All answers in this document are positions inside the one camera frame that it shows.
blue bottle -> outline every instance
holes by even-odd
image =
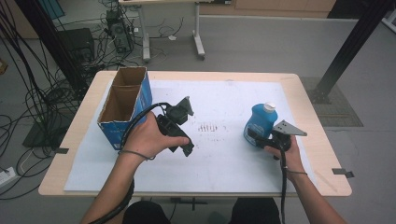
[[[274,103],[258,104],[251,107],[252,115],[247,122],[244,136],[247,141],[256,146],[252,137],[248,136],[248,128],[264,138],[269,138],[274,123],[277,120],[276,106]]]

desk leg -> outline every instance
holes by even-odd
[[[199,3],[195,3],[195,30],[192,31],[192,36],[194,37],[198,55],[204,59],[204,46],[202,45],[201,37],[199,36]]]
[[[143,33],[143,49],[142,49],[142,58],[145,63],[148,63],[150,60],[150,55],[149,55],[149,34],[146,31],[146,25],[145,25],[145,18],[143,17],[143,10],[142,6],[136,7],[137,9],[137,14],[139,15],[139,21],[140,21],[140,26],[142,29]]]

cardboard box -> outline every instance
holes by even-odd
[[[152,95],[147,68],[120,68],[97,121],[114,149],[120,150],[125,129],[136,115],[151,104]]]

gray floor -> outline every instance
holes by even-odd
[[[322,77],[344,43],[355,21],[279,20],[265,18],[202,17],[201,37],[205,60],[195,53],[189,24],[176,41],[152,40],[162,49],[148,64],[148,70],[274,72],[300,77]],[[1,56],[8,59],[4,46]],[[396,219],[396,34],[380,24],[350,64],[337,85],[361,119],[361,128],[325,128],[338,160],[356,177],[349,179],[349,197],[329,198],[350,223],[392,223]],[[12,64],[0,76],[0,114],[16,118],[24,111],[26,89]],[[7,154],[0,158],[4,167],[13,166],[26,150],[21,141],[32,121],[24,120],[16,129]],[[23,180],[12,192],[24,192],[42,176]],[[91,198],[43,197],[37,191],[10,201],[0,201],[1,223],[77,223]],[[156,199],[170,216],[173,205]],[[227,223],[234,199],[207,199],[209,205],[177,205],[174,223]],[[307,223],[298,199],[287,199],[288,223]]]

power strip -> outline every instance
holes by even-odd
[[[0,173],[0,188],[5,186],[9,182],[13,181],[14,179],[18,178],[15,175],[14,168],[9,167],[7,170],[8,170],[8,173],[6,173],[4,171],[2,173]]]

